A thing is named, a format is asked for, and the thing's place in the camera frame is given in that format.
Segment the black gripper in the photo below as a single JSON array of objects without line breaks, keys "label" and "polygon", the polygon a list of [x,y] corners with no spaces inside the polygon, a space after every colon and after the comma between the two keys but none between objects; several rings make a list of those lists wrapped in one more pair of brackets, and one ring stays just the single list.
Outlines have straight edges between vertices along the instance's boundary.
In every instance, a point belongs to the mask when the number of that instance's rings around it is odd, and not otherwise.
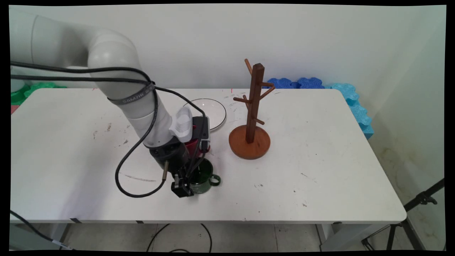
[{"label": "black gripper", "polygon": [[191,161],[195,160],[193,157],[199,155],[199,153],[195,153],[196,142],[197,139],[192,139],[187,143],[182,143],[173,137],[162,146],[149,148],[151,156],[158,165],[172,174],[171,190],[179,198],[194,196],[190,184],[200,183],[199,166],[192,171],[189,178],[186,177]]}]

